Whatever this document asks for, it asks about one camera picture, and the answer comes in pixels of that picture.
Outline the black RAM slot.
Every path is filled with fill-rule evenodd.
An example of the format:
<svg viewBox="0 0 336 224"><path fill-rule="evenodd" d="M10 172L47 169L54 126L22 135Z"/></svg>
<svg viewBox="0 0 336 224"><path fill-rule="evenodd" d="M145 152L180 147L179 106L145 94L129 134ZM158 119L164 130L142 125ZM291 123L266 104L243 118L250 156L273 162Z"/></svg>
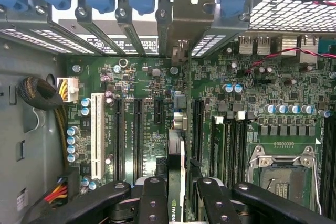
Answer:
<svg viewBox="0 0 336 224"><path fill-rule="evenodd" d="M232 187L235 181L235 159L236 159L236 122L235 120L229 121L229 154L228 154L228 175L227 184Z"/></svg>
<svg viewBox="0 0 336 224"><path fill-rule="evenodd" d="M238 158L238 177L237 181L242 182L245 180L245 166L246 166L246 145L247 145L247 129L248 124L245 116L245 111L238 111L236 119L239 126L239 158Z"/></svg>
<svg viewBox="0 0 336 224"><path fill-rule="evenodd" d="M322 214L336 221L336 118L326 118L321 168Z"/></svg>

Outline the long black expansion slot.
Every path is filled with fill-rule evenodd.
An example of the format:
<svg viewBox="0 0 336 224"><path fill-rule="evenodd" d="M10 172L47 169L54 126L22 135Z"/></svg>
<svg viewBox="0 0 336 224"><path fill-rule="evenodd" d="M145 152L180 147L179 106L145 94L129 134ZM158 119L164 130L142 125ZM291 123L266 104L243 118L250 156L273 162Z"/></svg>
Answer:
<svg viewBox="0 0 336 224"><path fill-rule="evenodd" d="M143 131L144 131L144 108L142 99L134 99L133 118L133 153L134 153L134 181L142 177L143 171Z"/></svg>
<svg viewBox="0 0 336 224"><path fill-rule="evenodd" d="M192 152L193 157L202 162L202 142L204 124L204 101L201 99L193 102L193 124L192 124Z"/></svg>
<svg viewBox="0 0 336 224"><path fill-rule="evenodd" d="M121 98L114 100L114 180L124 180L124 106Z"/></svg>

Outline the CPU socket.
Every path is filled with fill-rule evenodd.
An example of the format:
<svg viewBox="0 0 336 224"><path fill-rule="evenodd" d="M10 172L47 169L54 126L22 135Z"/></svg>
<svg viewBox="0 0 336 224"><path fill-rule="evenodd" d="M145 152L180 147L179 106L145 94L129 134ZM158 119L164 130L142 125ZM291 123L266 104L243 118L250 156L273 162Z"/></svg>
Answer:
<svg viewBox="0 0 336 224"><path fill-rule="evenodd" d="M258 144L248 161L246 179L284 199L322 213L317 157L312 146L305 146L300 154L270 154Z"/></svg>

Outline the white PCI expansion slot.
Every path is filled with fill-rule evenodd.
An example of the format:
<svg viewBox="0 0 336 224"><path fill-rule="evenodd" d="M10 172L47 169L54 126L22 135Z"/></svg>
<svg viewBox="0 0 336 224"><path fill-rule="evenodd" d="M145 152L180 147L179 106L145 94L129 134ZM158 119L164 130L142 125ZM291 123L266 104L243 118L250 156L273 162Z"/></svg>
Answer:
<svg viewBox="0 0 336 224"><path fill-rule="evenodd" d="M104 94L91 94L91 177L102 179L104 176L105 153Z"/></svg>

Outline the short black expansion slot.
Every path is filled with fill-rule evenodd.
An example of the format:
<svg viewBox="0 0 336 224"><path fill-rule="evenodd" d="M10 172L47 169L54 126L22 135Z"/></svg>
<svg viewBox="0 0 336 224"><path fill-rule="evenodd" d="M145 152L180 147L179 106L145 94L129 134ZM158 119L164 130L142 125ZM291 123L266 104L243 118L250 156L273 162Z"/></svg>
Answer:
<svg viewBox="0 0 336 224"><path fill-rule="evenodd" d="M164 122L164 101L163 99L154 99L154 124Z"/></svg>

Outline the green motherboard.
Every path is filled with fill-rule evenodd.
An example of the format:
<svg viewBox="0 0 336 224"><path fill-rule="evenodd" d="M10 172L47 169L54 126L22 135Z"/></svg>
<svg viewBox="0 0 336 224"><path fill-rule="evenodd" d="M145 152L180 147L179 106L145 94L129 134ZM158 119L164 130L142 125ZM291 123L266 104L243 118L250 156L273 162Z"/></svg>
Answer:
<svg viewBox="0 0 336 224"><path fill-rule="evenodd" d="M124 106L124 181L168 179L168 131L180 71L165 58L74 57L68 74L79 79L78 102L68 109L68 161L79 171L79 192L114 181L114 100ZM319 200L323 130L336 118L336 38L240 37L223 50L192 59L192 96L204 101L201 177L232 188L238 177L238 111L248 124L246 179L251 153L260 144L270 154L300 154L312 146L317 157ZM104 94L104 176L91 177L91 94ZM143 100L143 171L134 181L134 99ZM154 124L154 99L164 101L164 122ZM230 120L236 122L235 181L227 184ZM194 181L195 195L197 185Z"/></svg>

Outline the black open PC case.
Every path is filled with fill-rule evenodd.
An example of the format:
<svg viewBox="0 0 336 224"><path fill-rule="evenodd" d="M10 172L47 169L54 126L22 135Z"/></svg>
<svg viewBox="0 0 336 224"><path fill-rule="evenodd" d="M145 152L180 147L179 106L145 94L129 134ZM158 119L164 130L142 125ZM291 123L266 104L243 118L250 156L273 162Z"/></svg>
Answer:
<svg viewBox="0 0 336 224"><path fill-rule="evenodd" d="M18 12L0 5L0 224L23 224L83 196L79 171L68 161L68 109L57 90L57 78L70 78L74 57L165 58L159 55L155 13L164 9L172 21L173 0L155 0L154 12L139 15L129 0L115 0L115 10L92 8L93 22L124 52L77 23L77 7L57 10L45 0L28 0ZM115 12L132 9L133 25L146 52L140 56L121 31ZM240 37L336 38L336 0L245 0L244 12L221 18L215 0L214 20L192 49L192 59L223 50ZM134 224L135 204L115 205L98 224Z"/></svg>

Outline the white power connector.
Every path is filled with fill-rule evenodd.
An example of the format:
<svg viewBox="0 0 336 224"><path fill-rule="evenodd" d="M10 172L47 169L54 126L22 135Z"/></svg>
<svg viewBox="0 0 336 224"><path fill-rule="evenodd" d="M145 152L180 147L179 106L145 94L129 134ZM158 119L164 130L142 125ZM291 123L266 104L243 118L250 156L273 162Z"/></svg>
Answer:
<svg viewBox="0 0 336 224"><path fill-rule="evenodd" d="M64 103L77 103L79 93L78 78L57 78L57 90Z"/></svg>

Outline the metal slot cover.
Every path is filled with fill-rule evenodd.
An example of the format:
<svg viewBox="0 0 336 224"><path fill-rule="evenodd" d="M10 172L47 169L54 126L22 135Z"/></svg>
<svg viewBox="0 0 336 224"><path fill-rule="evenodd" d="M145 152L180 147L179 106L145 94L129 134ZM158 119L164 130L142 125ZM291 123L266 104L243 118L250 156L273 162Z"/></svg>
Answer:
<svg viewBox="0 0 336 224"><path fill-rule="evenodd" d="M125 52L110 37L108 37L108 35L102 29L100 29L93 22L91 7L89 6L77 7L75 11L75 16L77 18L77 23L81 25L85 30L87 30L92 35L96 36L102 42L106 43L117 54L125 55Z"/></svg>
<svg viewBox="0 0 336 224"><path fill-rule="evenodd" d="M163 56L166 54L167 47L167 31L170 24L170 16L168 12L164 9L158 9L155 13L155 18L157 22L157 35L158 35L158 46L159 55Z"/></svg>
<svg viewBox="0 0 336 224"><path fill-rule="evenodd" d="M121 31L130 41L136 52L140 56L145 56L146 52L133 25L132 9L129 7L120 7L116 10L115 16Z"/></svg>

